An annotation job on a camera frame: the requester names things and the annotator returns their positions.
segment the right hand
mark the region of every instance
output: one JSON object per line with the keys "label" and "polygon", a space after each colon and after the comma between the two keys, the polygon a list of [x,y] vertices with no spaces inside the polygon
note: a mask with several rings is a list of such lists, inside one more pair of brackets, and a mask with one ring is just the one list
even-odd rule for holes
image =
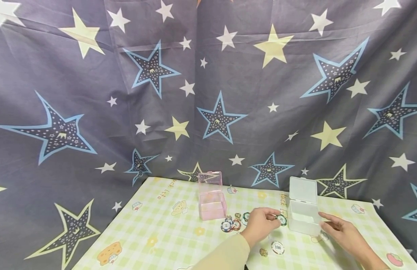
{"label": "right hand", "polygon": [[318,213],[322,218],[321,228],[328,233],[346,252],[354,256],[365,269],[390,269],[372,250],[357,228],[337,216]]}

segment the blue poker chip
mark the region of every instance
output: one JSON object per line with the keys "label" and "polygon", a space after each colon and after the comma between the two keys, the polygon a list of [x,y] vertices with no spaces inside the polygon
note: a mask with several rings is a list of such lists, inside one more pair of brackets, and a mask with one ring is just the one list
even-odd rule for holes
{"label": "blue poker chip", "polygon": [[233,230],[233,225],[231,223],[229,223],[228,221],[224,221],[220,225],[220,229],[222,231],[224,231],[225,233],[229,233],[230,231]]}

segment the hand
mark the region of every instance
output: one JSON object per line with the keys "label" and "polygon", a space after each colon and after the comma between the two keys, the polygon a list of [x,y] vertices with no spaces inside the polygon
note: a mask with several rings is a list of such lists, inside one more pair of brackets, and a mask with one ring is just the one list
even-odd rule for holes
{"label": "hand", "polygon": [[252,210],[246,228],[240,233],[251,249],[265,239],[272,230],[280,227],[281,222],[276,218],[280,214],[279,210],[268,207]]}
{"label": "hand", "polygon": [[372,250],[351,222],[321,211],[318,214],[329,220],[328,222],[321,222],[321,228],[333,237],[346,252],[359,261],[366,270],[390,269]]}

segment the pink plastic box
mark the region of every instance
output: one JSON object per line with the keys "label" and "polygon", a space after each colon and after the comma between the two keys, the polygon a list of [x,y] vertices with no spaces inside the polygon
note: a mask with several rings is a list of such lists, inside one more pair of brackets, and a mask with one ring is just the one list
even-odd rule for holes
{"label": "pink plastic box", "polygon": [[198,175],[199,216],[203,221],[224,219],[227,215],[227,203],[222,191],[222,173],[209,171]]}

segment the clear plastic box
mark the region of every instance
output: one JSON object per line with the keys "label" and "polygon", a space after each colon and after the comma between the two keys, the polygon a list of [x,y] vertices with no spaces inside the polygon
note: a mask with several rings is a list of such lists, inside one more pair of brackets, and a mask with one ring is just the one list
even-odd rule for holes
{"label": "clear plastic box", "polygon": [[222,173],[209,171],[198,175],[199,215],[203,221],[224,219],[227,215],[227,203],[222,191]]}
{"label": "clear plastic box", "polygon": [[304,177],[290,177],[288,226],[290,230],[310,236],[321,231],[318,215],[317,182]]}

